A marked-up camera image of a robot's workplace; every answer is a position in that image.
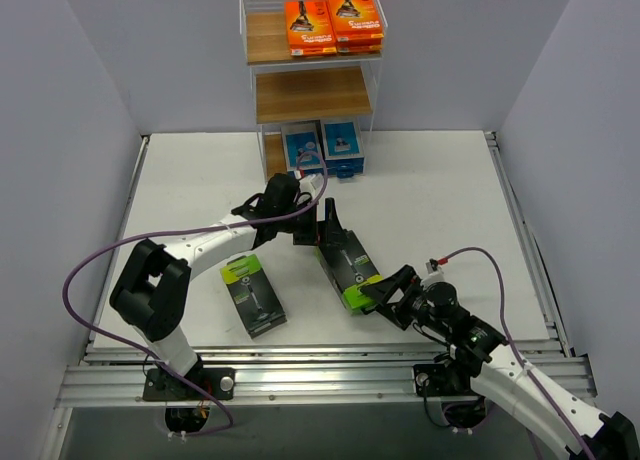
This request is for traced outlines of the black green razor box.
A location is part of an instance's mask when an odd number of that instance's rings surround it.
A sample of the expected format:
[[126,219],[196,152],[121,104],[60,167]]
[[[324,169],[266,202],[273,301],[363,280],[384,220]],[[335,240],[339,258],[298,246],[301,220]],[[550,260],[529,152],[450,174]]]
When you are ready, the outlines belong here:
[[316,257],[344,308],[351,315],[368,315],[376,302],[361,292],[383,279],[352,230],[337,245],[320,245]]
[[280,299],[255,254],[234,259],[220,274],[251,339],[287,322]]

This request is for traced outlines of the grey blue razor box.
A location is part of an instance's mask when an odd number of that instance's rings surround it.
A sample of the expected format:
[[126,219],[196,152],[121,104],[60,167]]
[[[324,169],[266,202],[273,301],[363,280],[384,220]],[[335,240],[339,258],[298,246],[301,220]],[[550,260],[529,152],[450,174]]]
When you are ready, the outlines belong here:
[[353,178],[364,172],[364,159],[345,158],[345,159],[327,159],[325,161],[328,174],[339,179]]

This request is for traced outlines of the black green razor box front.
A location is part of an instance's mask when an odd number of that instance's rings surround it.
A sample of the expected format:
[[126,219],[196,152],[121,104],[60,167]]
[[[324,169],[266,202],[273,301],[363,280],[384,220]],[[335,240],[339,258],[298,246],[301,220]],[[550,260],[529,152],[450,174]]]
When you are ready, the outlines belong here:
[[251,339],[287,322],[280,299],[255,254],[234,259],[220,274]]

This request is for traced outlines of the blue Harry's box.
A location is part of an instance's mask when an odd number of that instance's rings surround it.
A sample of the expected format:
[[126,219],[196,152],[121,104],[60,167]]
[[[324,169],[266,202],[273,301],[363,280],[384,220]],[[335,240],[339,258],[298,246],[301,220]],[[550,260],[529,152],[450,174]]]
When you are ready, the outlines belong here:
[[287,123],[281,127],[286,171],[293,176],[297,169],[305,174],[322,171],[318,156],[320,142],[315,122]]
[[361,131],[355,120],[327,119],[320,122],[323,152],[326,160],[356,160],[364,158]]

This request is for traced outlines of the large orange Fusion5 razor box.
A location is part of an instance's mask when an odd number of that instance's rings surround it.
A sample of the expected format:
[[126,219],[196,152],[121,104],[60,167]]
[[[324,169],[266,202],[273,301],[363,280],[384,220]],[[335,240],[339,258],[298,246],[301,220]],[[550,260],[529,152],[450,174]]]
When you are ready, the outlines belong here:
[[326,0],[294,0],[284,4],[286,38],[292,57],[337,54]]

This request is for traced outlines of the narrow orange Fusion5 razor box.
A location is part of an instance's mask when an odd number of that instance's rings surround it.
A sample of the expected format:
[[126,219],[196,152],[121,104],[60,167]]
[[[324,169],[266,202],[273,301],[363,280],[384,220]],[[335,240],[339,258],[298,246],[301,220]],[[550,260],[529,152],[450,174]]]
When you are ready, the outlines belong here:
[[327,5],[339,43],[384,38],[385,27],[374,0],[327,0]]

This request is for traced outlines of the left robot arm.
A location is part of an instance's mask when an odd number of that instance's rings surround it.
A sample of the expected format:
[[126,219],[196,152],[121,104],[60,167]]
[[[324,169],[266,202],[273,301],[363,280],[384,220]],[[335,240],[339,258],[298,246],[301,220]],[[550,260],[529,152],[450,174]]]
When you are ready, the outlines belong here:
[[209,227],[178,233],[156,243],[146,236],[132,249],[109,303],[144,339],[154,358],[170,369],[166,388],[179,399],[202,385],[199,356],[182,331],[188,289],[201,273],[240,253],[289,234],[298,246],[320,244],[316,205],[328,178],[320,173],[292,177],[278,173],[256,193]]

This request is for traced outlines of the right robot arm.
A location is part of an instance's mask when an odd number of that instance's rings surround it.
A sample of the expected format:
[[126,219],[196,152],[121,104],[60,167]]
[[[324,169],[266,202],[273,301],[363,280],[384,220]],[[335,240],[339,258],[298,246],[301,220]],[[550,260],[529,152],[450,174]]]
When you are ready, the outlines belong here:
[[626,416],[585,403],[535,367],[500,331],[462,307],[452,284],[421,279],[405,265],[360,290],[400,329],[417,325],[440,335],[452,359],[443,370],[447,386],[491,401],[557,458],[638,458],[636,430]]

